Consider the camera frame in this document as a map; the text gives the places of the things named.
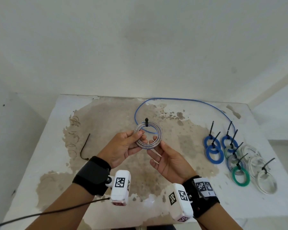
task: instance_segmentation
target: wall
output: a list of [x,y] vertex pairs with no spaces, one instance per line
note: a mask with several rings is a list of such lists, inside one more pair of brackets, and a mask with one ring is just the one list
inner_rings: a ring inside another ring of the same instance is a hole
[[288,0],[0,0],[0,78],[35,110],[59,93],[249,103],[287,74]]
[[41,116],[0,80],[0,222],[45,124]]
[[288,85],[252,112],[267,139],[288,140]]

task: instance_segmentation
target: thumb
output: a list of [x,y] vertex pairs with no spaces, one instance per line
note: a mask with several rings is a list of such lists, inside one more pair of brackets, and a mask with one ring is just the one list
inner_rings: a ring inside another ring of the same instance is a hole
[[125,139],[125,142],[129,146],[132,143],[136,142],[138,139],[140,139],[142,135],[143,135],[143,132],[138,131],[138,132],[134,133],[133,135],[129,136],[127,139]]
[[163,140],[160,142],[160,146],[163,149],[163,151],[166,152],[170,157],[174,157],[177,155],[177,151],[172,149],[170,146],[168,146]]

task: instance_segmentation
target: white table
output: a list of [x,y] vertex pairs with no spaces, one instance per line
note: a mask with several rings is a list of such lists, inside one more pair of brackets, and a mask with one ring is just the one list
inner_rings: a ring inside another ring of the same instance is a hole
[[[137,98],[61,95],[4,220],[38,213],[50,205],[70,185],[75,173],[86,162],[79,157],[79,152],[88,133],[91,135],[83,150],[85,158],[96,155],[116,132],[134,129],[134,112],[142,101]],[[253,183],[239,187],[230,178],[225,161],[213,165],[205,158],[202,142],[212,121],[214,135],[221,131],[219,139],[226,134],[229,125],[225,116],[214,108],[198,102],[151,100],[140,108],[137,120],[143,121],[148,117],[160,123],[163,139],[181,152],[200,175],[210,178],[221,204],[234,219],[287,216],[288,174],[261,133],[248,106],[210,104],[225,111],[239,129],[235,138],[238,143],[243,141],[256,147],[266,161],[276,157],[270,163],[271,173],[278,184],[276,194],[262,194]],[[107,229],[173,223],[168,203],[164,202],[169,183],[150,166],[149,159],[142,150],[112,170],[112,175],[118,169],[131,172],[129,204],[126,207],[113,206],[109,201],[91,204],[79,229],[86,229],[88,225],[92,229]],[[33,220],[21,220],[2,229],[24,229]]]

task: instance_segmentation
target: white box with qr code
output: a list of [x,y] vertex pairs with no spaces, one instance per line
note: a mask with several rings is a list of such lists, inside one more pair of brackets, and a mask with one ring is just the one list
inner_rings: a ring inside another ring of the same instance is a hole
[[193,217],[193,210],[183,185],[173,183],[166,191],[171,217],[179,222],[185,222]]
[[131,175],[128,170],[118,170],[115,174],[111,191],[111,202],[116,206],[128,203]]

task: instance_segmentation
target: black wristband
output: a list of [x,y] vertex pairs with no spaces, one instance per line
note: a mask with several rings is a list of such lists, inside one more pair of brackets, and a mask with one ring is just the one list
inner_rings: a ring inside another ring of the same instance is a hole
[[200,196],[198,190],[195,187],[194,180],[195,178],[201,178],[200,176],[194,176],[190,178],[183,186],[188,194],[189,200],[192,201],[191,206],[193,209],[194,218],[200,217],[207,210],[209,210],[216,203],[220,203],[219,199],[216,196],[213,197],[203,197]]
[[86,189],[91,195],[103,196],[108,187],[107,178],[111,167],[103,159],[93,156],[77,173],[73,183]]

